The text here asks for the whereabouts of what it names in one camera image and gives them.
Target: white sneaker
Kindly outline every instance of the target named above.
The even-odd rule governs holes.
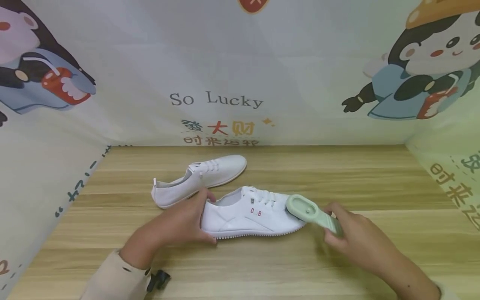
[[[171,183],[153,179],[152,198],[160,208],[169,208],[194,195],[201,187],[212,188],[229,183],[247,167],[241,155],[229,155],[188,166],[185,176]]]
[[[305,225],[287,211],[288,195],[244,186],[204,208],[201,228],[217,239],[279,236]]]

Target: yellow hat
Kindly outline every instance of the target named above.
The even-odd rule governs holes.
[[[480,11],[480,0],[422,0],[408,16],[407,29],[474,11]]]

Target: cartoon panda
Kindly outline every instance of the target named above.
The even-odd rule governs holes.
[[[368,116],[425,120],[470,91],[480,75],[480,0],[423,0],[372,82],[342,102],[355,112],[378,101]],[[372,73],[367,65],[365,73]]]
[[[18,114],[68,110],[95,93],[94,79],[25,4],[0,0],[0,102]]]

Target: white shoelace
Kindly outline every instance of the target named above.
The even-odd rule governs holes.
[[[218,164],[217,160],[215,160],[215,159],[204,161],[204,162],[200,163],[198,166],[200,166],[201,164],[204,164],[207,168],[206,168],[205,171],[200,171],[200,178],[202,178],[202,176],[206,172],[219,171],[220,170],[220,165]]]
[[[276,202],[275,193],[269,191],[257,190],[257,193],[249,192],[247,195],[250,197],[252,204],[257,201],[265,205],[270,203],[270,206],[273,207]]]

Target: shoe brush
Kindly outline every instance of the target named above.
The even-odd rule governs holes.
[[[322,211],[317,204],[301,195],[291,195],[287,199],[287,211],[307,223],[316,223],[329,229],[333,234],[342,236],[340,222]]]

